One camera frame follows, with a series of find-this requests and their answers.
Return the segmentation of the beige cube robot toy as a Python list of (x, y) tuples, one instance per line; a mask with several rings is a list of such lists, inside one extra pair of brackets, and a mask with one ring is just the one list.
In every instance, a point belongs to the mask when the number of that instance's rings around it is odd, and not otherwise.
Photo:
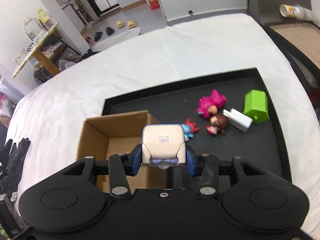
[(185, 133), (179, 124), (147, 125), (142, 133), (142, 164), (167, 169), (187, 163)]

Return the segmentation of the blue red crab figurine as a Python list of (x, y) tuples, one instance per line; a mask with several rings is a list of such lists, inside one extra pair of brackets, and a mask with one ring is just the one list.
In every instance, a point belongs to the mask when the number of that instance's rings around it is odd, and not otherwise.
[(184, 123), (182, 123), (181, 126), (184, 131), (185, 141), (189, 141), (190, 139), (193, 139), (195, 133), (200, 130), (197, 124), (189, 118)]

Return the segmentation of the brown cardboard box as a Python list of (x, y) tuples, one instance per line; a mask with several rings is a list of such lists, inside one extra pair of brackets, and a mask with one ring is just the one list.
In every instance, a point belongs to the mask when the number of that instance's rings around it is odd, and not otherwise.
[[(91, 155), (101, 161), (114, 154), (130, 153), (142, 142), (143, 128), (160, 123), (147, 110), (88, 118), (83, 122), (76, 159)], [(131, 191), (167, 187), (167, 171), (157, 167), (142, 166), (136, 176), (127, 179)]]

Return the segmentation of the brown-haired girl figurine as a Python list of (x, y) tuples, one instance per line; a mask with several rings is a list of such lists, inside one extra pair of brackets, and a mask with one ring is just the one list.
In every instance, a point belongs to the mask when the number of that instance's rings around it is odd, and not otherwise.
[(210, 126), (207, 126), (206, 129), (211, 135), (225, 135), (225, 130), (228, 127), (228, 119), (223, 114), (217, 114), (210, 118)]

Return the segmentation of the pink dinosaur figurine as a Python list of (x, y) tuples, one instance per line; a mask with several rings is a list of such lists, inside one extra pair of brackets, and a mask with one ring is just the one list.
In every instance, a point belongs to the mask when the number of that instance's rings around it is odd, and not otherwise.
[(213, 89), (210, 96), (203, 96), (199, 99), (199, 105), (196, 109), (198, 115), (208, 119), (218, 113), (227, 102), (226, 97)]

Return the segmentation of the white power adapter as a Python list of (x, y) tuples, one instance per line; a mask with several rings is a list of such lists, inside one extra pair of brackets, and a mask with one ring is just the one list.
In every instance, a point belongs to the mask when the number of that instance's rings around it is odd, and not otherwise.
[(228, 119), (229, 124), (246, 133), (250, 128), (253, 119), (243, 113), (231, 108), (229, 111), (223, 109), (222, 114)]

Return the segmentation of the green hexagonal box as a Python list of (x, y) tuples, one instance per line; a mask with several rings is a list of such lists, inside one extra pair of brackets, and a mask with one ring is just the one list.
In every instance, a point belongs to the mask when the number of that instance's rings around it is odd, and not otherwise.
[(245, 94), (243, 114), (256, 124), (268, 121), (268, 100), (265, 92), (253, 89)]

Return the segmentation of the black shallow tray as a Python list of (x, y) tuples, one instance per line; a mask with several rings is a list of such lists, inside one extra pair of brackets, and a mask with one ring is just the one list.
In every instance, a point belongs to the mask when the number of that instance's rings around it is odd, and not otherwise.
[(210, 153), (221, 160), (242, 156), (291, 181), (289, 155), (271, 97), (267, 97), (269, 120), (251, 124), (246, 133), (229, 125), (226, 135), (210, 135), (209, 121), (196, 113), (199, 99), (215, 89), (227, 102), (224, 108), (242, 111), (245, 95), (253, 89), (268, 92), (257, 70), (249, 68), (195, 77), (106, 98), (103, 115), (147, 110), (163, 124), (182, 124), (187, 119), (200, 128), (189, 144), (196, 153)]

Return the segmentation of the black glove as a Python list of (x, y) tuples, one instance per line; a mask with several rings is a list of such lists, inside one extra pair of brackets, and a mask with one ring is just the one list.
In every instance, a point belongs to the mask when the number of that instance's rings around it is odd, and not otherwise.
[(30, 140), (23, 138), (18, 144), (9, 139), (1, 148), (1, 194), (7, 194), (12, 203), (17, 200), (18, 185), (29, 146)]

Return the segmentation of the black shoe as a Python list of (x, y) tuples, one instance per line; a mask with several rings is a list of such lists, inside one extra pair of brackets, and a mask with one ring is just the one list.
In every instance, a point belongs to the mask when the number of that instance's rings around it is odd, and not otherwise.
[(94, 36), (94, 41), (95, 42), (99, 41), (101, 39), (102, 35), (103, 35), (102, 31), (96, 32), (95, 36)]
[(112, 27), (106, 27), (105, 31), (107, 36), (111, 36), (115, 32), (115, 30)]

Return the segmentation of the black shoe right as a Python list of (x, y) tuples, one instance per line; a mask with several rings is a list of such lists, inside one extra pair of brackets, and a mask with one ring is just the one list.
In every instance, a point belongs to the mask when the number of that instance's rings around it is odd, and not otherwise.
[(106, 27), (105, 31), (107, 36), (111, 36), (115, 32), (115, 30), (112, 27)]

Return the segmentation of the yellow slipper right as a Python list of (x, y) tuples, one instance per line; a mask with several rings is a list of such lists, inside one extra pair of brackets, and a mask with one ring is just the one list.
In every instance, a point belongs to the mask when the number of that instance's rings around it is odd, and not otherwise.
[(136, 26), (137, 26), (137, 24), (136, 24), (135, 21), (128, 21), (128, 22), (127, 22), (127, 27), (128, 27), (129, 29), (133, 29), (133, 28), (135, 28)]

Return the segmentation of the yellow slipper left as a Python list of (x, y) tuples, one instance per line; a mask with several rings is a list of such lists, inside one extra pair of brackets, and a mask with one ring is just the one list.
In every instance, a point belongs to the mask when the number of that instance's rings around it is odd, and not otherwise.
[(117, 28), (119, 28), (119, 29), (125, 26), (123, 21), (117, 21), (116, 25), (117, 25)]

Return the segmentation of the wooden side table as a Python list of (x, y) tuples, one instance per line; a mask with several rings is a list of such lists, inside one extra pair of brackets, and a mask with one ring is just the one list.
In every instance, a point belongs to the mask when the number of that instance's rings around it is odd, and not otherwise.
[(40, 51), (40, 47), (44, 44), (44, 42), (50, 37), (50, 35), (53, 34), (54, 31), (56, 31), (57, 26), (59, 24), (55, 23), (45, 35), (43, 35), (39, 41), (32, 47), (32, 49), (25, 55), (21, 63), (15, 68), (11, 78), (14, 79), (18, 76), (18, 74), (21, 72), (25, 64), (30, 60), (31, 57), (34, 57), (50, 74), (53, 76), (59, 74), (61, 71), (59, 68), (53, 64), (46, 55), (42, 51)]

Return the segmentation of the clear glass jar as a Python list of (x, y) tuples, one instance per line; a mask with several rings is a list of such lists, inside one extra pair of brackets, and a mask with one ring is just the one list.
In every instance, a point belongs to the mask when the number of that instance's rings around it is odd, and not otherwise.
[(44, 28), (40, 23), (40, 21), (36, 18), (26, 17), (23, 20), (23, 24), (24, 24), (24, 29), (23, 29), (24, 33), (32, 41), (46, 35), (47, 33), (46, 28)]

